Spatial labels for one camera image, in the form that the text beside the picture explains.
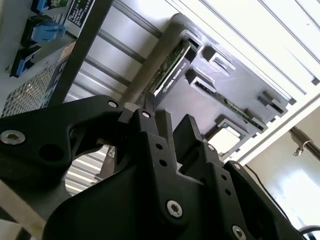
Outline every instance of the white wall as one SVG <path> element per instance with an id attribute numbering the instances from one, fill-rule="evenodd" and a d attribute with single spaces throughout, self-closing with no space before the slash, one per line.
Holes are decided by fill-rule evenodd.
<path id="1" fill-rule="evenodd" d="M 320 147 L 320 108 L 297 127 Z M 297 144 L 290 133 L 279 138 L 248 163 L 284 208 L 296 228 L 320 225 L 320 161 L 309 151 L 293 157 Z"/>

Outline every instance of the black metal bracket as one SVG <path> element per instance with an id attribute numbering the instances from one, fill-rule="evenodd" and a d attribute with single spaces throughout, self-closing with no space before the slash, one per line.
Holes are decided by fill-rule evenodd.
<path id="1" fill-rule="evenodd" d="M 32 205 L 30 187 L 44 206 L 73 160 L 103 144 L 117 147 L 114 174 L 69 199 L 62 189 L 52 207 L 62 204 L 40 214 L 50 215 L 44 240 L 302 239 L 243 167 L 219 160 L 189 115 L 172 137 L 179 172 L 154 114 L 107 96 L 1 118 L 0 133 L 0 178 Z"/>

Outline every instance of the metal clamp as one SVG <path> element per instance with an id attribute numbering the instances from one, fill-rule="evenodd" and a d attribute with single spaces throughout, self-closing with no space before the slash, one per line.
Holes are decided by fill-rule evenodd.
<path id="1" fill-rule="evenodd" d="M 305 142 L 302 144 L 301 147 L 299 146 L 299 147 L 296 149 L 296 151 L 293 153 L 293 156 L 294 156 L 294 157 L 300 156 L 300 155 L 306 150 L 306 144 L 307 144 L 307 143 L 312 143 L 312 142 L 313 142 L 312 140 L 305 141 Z"/>

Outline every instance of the cable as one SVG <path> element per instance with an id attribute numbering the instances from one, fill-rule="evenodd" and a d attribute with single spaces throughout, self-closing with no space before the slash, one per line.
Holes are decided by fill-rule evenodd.
<path id="1" fill-rule="evenodd" d="M 278 209 L 282 212 L 282 214 L 284 215 L 284 217 L 290 222 L 289 217 L 287 216 L 287 214 L 285 213 L 285 211 L 280 207 L 280 205 L 277 203 L 277 201 L 274 199 L 274 197 L 270 194 L 270 192 L 266 189 L 265 185 L 261 182 L 258 174 L 256 174 L 255 171 L 253 171 L 248 165 L 245 165 L 252 173 L 253 175 L 256 177 L 256 179 L 258 180 L 259 184 L 261 185 L 261 187 L 263 188 L 263 190 L 266 192 L 266 194 L 269 196 L 269 198 L 273 201 L 273 203 L 278 207 Z"/>
<path id="2" fill-rule="evenodd" d="M 314 231 L 320 231 L 320 226 L 317 225 L 311 225 L 311 226 L 304 226 L 302 228 L 299 229 L 299 232 L 302 235 L 314 232 Z"/>
<path id="3" fill-rule="evenodd" d="M 277 201 L 275 200 L 275 198 L 270 194 L 270 192 L 266 189 L 265 185 L 262 183 L 262 181 L 260 180 L 258 174 L 256 174 L 255 171 L 253 171 L 248 165 L 245 165 L 246 168 L 248 168 L 253 175 L 256 177 L 256 179 L 258 180 L 259 184 L 261 185 L 261 187 L 263 188 L 263 190 L 266 192 L 266 194 L 269 196 L 269 198 L 273 201 L 273 203 L 278 207 L 278 209 L 282 212 L 282 214 L 284 215 L 284 217 L 289 221 L 290 225 L 294 228 L 294 226 L 291 224 L 288 215 L 286 214 L 286 212 L 282 209 L 282 207 L 280 207 L 280 205 L 277 203 Z M 308 232 L 312 232 L 310 229 L 314 229 L 313 231 L 320 231 L 320 226 L 312 226 L 314 228 L 308 228 L 305 230 L 301 230 L 298 231 L 301 235 L 301 237 L 303 237 L 304 240 L 307 240 L 306 237 L 304 236 L 304 234 L 308 233 Z"/>

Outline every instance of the gray metal panel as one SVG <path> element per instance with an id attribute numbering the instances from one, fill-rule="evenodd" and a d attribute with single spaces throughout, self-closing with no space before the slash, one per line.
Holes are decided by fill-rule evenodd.
<path id="1" fill-rule="evenodd" d="M 114 7 L 110 8 L 101 30 L 146 59 L 158 39 Z"/>
<path id="2" fill-rule="evenodd" d="M 165 0 L 122 0 L 122 3 L 147 25 L 154 26 L 160 32 L 166 30 L 171 17 L 179 12 Z"/>
<path id="3" fill-rule="evenodd" d="M 130 82 L 139 71 L 141 64 L 115 46 L 97 36 L 88 56 L 116 72 Z"/>

